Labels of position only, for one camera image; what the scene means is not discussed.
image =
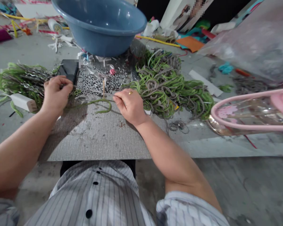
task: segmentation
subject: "person's right hand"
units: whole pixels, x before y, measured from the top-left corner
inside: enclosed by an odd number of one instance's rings
[[[137,91],[124,89],[115,93],[113,100],[123,117],[135,127],[149,120],[149,116],[144,112],[142,98]]]
[[[59,117],[63,114],[68,96],[73,89],[72,81],[66,76],[58,75],[45,82],[44,89],[44,101],[40,112],[50,112],[54,117]]]

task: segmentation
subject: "yellow stick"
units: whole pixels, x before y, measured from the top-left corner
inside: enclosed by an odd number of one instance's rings
[[[15,25],[16,25],[21,31],[23,31],[23,29],[20,28],[19,25],[17,25],[17,23],[16,23],[14,20],[11,20],[11,22],[12,22],[13,29],[14,29],[14,33],[15,33],[15,38],[18,38],[18,33],[17,33],[17,29],[16,29]]]
[[[17,17],[17,16],[13,16],[13,15],[9,15],[9,14],[3,13],[3,12],[0,12],[0,14],[5,15],[5,16],[10,17],[10,18],[14,18],[14,19],[30,20],[29,18]]]
[[[103,99],[105,99],[105,80],[103,80]]]
[[[136,38],[148,39],[148,40],[155,41],[155,42],[159,42],[159,43],[162,43],[162,44],[165,44],[165,45],[169,45],[169,46],[174,46],[174,47],[180,48],[180,45],[176,45],[176,44],[164,42],[164,41],[161,41],[161,40],[157,40],[157,39],[153,39],[153,38],[149,38],[149,37],[145,37],[145,36],[136,35],[135,37],[136,37]]]

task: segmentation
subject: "person's left hand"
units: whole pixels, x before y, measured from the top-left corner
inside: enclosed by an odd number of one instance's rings
[[[51,113],[56,117],[63,114],[68,96],[73,89],[73,83],[64,75],[58,75],[44,83],[44,102],[40,112]]]

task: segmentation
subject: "dark pants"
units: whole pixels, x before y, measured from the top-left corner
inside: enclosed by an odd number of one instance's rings
[[[134,179],[135,179],[135,159],[126,159],[126,160],[121,160],[121,161],[127,164],[128,167],[130,167],[131,171],[133,172]],[[66,172],[66,170],[68,170],[70,167],[80,162],[81,161],[63,161],[61,171],[60,171],[60,176],[62,176]]]

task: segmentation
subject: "striped shirt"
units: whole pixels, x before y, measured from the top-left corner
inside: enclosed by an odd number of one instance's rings
[[[158,225],[228,226],[213,206],[194,195],[172,191],[156,206]],[[17,225],[19,212],[0,199],[0,226]],[[122,161],[83,161],[59,179],[47,202],[27,226],[155,225],[139,199],[131,169]]]

